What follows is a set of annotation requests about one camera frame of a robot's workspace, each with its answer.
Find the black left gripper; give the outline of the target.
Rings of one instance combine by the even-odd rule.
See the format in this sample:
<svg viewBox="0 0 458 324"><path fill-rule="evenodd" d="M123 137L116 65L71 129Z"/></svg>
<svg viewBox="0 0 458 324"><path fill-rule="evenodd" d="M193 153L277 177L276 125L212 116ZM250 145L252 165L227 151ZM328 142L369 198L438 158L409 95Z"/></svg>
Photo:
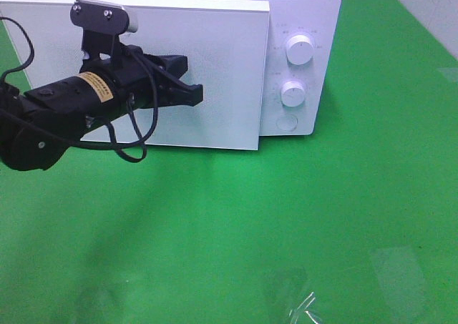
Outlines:
<svg viewBox="0 0 458 324"><path fill-rule="evenodd" d="M190 106L203 101L203 85L186 84L183 55L145 54L138 46L124 46L120 59L93 59L79 71L79 108L91 117L116 119L132 109Z"/></svg>

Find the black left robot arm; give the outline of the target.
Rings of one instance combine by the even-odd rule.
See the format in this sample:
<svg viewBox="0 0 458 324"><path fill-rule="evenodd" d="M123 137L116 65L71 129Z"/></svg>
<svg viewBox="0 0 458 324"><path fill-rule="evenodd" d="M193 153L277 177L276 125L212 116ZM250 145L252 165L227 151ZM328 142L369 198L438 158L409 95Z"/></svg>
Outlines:
<svg viewBox="0 0 458 324"><path fill-rule="evenodd" d="M126 46L120 60L88 59L80 72L21 94L1 84L1 161L13 170L47 170L69 147L111 150L138 163L158 109L195 106L201 84L180 81L187 57Z"/></svg>

